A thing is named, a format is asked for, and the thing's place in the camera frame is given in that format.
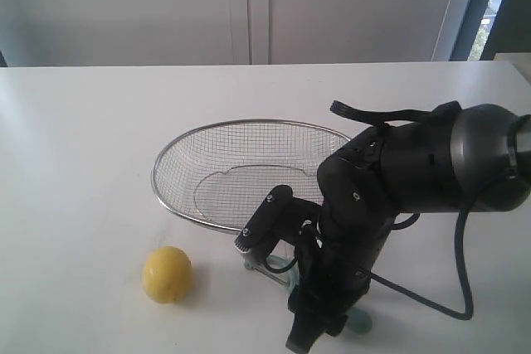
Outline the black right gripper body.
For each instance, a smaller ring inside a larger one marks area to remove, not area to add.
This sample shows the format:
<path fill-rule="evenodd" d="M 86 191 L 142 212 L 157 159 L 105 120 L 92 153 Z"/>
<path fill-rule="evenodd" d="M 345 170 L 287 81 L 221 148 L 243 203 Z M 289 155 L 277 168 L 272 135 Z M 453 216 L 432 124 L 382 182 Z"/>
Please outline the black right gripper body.
<path fill-rule="evenodd" d="M 301 231 L 295 253 L 300 282 L 290 295 L 294 313 L 346 313 L 369 289 L 368 272 L 397 217 L 380 209 L 349 211 L 343 218 L 329 204 L 317 225 Z"/>

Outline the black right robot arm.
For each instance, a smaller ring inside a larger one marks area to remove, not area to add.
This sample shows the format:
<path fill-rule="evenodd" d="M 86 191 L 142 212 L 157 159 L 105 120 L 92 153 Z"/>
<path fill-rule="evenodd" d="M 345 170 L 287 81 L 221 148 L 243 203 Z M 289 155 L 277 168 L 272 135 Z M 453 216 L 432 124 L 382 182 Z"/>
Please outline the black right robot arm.
<path fill-rule="evenodd" d="M 530 194 L 530 117 L 494 104 L 431 111 L 362 111 L 333 102 L 333 113 L 366 128 L 317 171 L 323 197 L 316 226 L 296 247 L 300 282 L 290 295 L 294 321 L 286 341 L 308 352 L 324 334 L 342 332 L 349 309 L 374 280 L 373 265 L 389 234 L 420 215 L 456 213 L 455 262 L 465 310 L 474 307 L 463 238 L 469 214 L 511 211 Z"/>

